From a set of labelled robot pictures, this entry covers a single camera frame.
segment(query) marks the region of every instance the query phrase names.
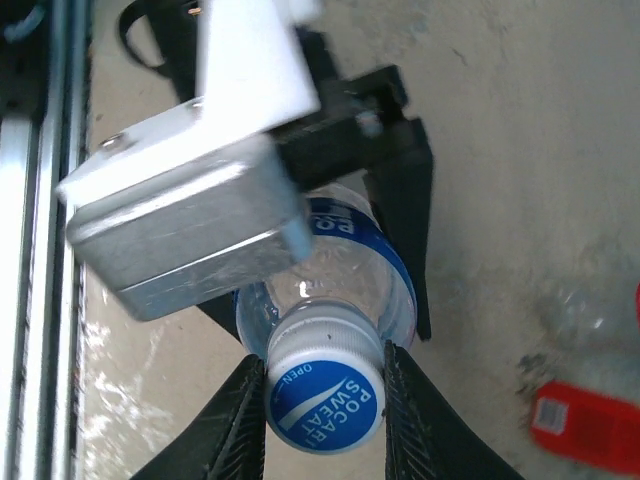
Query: bottle cap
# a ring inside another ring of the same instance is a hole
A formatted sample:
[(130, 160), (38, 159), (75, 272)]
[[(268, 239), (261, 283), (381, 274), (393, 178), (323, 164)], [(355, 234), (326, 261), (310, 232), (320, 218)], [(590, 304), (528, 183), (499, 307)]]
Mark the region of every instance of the bottle cap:
[(370, 440), (385, 408), (384, 351), (355, 307), (313, 301), (283, 319), (269, 341), (265, 409), (273, 431), (309, 453)]

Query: clear plastic bottle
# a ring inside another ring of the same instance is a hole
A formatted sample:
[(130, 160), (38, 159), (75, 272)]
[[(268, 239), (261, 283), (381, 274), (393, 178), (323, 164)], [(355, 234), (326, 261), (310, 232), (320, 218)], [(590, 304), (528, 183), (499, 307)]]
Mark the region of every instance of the clear plastic bottle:
[(627, 273), (556, 282), (540, 300), (542, 321), (565, 349), (640, 355), (639, 282)]
[(332, 454), (382, 423), (383, 344), (411, 344), (415, 294), (364, 198), (338, 184), (308, 197), (312, 256), (237, 292), (236, 319), (243, 345), (267, 362), (275, 433)]

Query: gray floor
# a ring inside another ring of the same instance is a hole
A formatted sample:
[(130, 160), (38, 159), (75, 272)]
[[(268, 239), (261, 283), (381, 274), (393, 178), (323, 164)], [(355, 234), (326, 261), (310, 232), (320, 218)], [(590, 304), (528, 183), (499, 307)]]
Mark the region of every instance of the gray floor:
[[(96, 2), (94, 146), (175, 102), (115, 41), (127, 2)], [(320, 26), (349, 74), (399, 64), (431, 137), (434, 338), (414, 357), (527, 479), (616, 478), (541, 451), (526, 421), (553, 377), (640, 401), (636, 361), (557, 352), (534, 309), (548, 280), (640, 264), (640, 3), (329, 0)], [(195, 309), (138, 324), (91, 277), (87, 290), (82, 470), (127, 478), (244, 352)], [(319, 458), (269, 434), (265, 478), (382, 479), (383, 464), (383, 435)]]

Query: black plastic part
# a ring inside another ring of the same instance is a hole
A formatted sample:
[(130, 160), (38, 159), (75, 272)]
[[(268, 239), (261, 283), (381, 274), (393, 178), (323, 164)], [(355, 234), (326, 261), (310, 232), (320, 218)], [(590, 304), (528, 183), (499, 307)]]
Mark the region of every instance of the black plastic part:
[(240, 341), (236, 326), (236, 312), (233, 308), (233, 294), (228, 293), (212, 298), (198, 305), (198, 308), (209, 318), (224, 328), (233, 338)]
[(264, 470), (264, 364), (249, 355), (195, 420), (132, 480), (256, 480)]
[[(134, 0), (118, 19), (118, 37), (132, 60), (170, 78), (181, 103), (195, 96), (197, 17), (189, 11), (197, 6), (194, 0)], [(164, 62), (157, 67), (142, 60), (127, 37), (133, 23), (143, 16)]]
[(409, 353), (385, 346), (387, 480), (524, 480), (456, 414)]
[[(421, 125), (415, 129), (416, 138), (424, 133)], [(425, 264), (432, 178), (433, 155), (426, 136), (422, 145), (373, 165), (364, 177), (374, 214), (411, 277), (422, 340), (431, 338)]]

